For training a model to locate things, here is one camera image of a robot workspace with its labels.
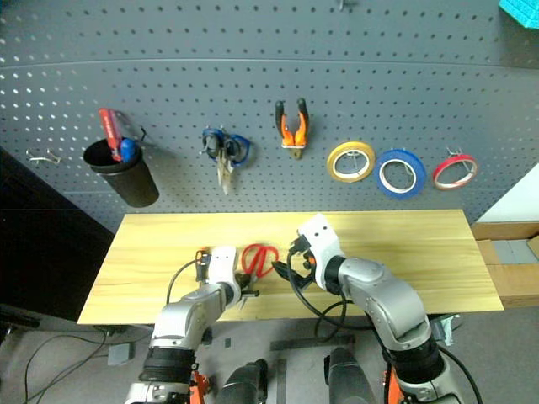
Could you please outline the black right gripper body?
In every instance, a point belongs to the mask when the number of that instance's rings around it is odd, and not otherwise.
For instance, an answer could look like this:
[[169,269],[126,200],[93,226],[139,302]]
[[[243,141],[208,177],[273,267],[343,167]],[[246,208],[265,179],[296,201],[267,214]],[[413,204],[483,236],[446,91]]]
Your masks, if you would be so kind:
[[315,280],[317,261],[311,251],[302,254],[302,259],[296,271],[303,281]]

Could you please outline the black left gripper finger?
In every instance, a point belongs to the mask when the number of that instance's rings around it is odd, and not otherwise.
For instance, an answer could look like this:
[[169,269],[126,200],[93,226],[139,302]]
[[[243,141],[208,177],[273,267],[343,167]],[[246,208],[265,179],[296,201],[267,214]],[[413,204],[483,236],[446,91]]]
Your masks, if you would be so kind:
[[251,274],[235,274],[235,279],[240,287],[241,297],[258,297],[259,291],[254,289],[254,280]]

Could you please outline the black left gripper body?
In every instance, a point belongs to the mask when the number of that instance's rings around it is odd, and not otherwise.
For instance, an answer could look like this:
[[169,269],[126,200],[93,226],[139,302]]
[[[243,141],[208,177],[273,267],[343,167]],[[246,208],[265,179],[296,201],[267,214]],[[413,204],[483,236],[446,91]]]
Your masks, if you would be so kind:
[[208,268],[211,261],[211,250],[202,248],[195,254],[196,281],[206,283],[208,280]]

